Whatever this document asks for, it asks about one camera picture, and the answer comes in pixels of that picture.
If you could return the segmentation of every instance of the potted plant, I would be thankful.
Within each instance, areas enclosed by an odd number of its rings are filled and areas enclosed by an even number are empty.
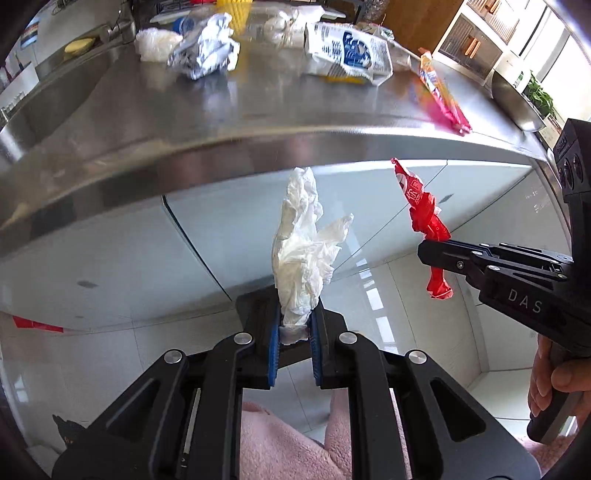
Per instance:
[[[542,118],[546,118],[549,114],[555,116],[554,102],[552,97],[545,92],[543,87],[534,76],[534,72],[531,72],[531,78],[523,94],[534,104],[538,109]]]

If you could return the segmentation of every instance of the snack package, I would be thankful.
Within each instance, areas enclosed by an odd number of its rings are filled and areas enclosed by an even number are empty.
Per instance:
[[[392,159],[392,163],[402,193],[410,204],[413,230],[424,233],[425,240],[436,242],[449,240],[452,236],[437,216],[441,210],[435,206],[435,197],[425,192],[423,181],[404,168],[396,158]],[[431,279],[427,284],[427,291],[432,299],[445,300],[452,297],[453,290],[445,281],[441,268],[431,267]]]
[[[388,43],[345,25],[308,23],[306,73],[333,80],[381,85],[392,76]]]
[[[439,80],[432,62],[433,58],[430,52],[425,52],[421,55],[421,67],[419,70],[421,81],[425,84],[429,92],[431,92],[443,115],[449,119],[453,128],[460,134],[470,133],[472,131],[470,123],[454,97],[452,97],[452,94],[447,90],[447,87]]]

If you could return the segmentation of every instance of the white tissue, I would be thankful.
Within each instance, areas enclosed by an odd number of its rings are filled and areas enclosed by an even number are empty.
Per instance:
[[[283,322],[280,339],[284,345],[308,338],[306,322],[318,305],[324,284],[330,283],[331,267],[347,238],[353,215],[346,215],[316,231],[322,217],[316,179],[310,168],[295,168],[287,184],[281,222],[271,253],[275,287]]]
[[[170,30],[146,28],[135,36],[135,49],[141,56],[141,61],[166,63],[168,56],[182,39],[182,35]]]

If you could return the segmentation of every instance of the tissue paper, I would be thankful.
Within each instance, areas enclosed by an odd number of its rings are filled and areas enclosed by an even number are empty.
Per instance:
[[[323,285],[330,283],[335,270],[331,265],[341,249],[338,244],[347,238],[353,221],[353,215],[346,215],[318,232],[316,222],[322,214],[312,170],[296,168],[287,184],[271,253],[284,345],[308,338],[306,322]]]

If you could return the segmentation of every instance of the yellow object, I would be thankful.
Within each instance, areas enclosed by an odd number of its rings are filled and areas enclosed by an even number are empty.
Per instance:
[[[230,28],[235,35],[240,35],[246,28],[248,14],[251,11],[252,0],[217,0],[217,11],[227,12],[232,16]]]
[[[90,50],[92,44],[95,42],[94,38],[81,38],[79,40],[74,40],[64,48],[64,53],[68,55],[82,55]]]

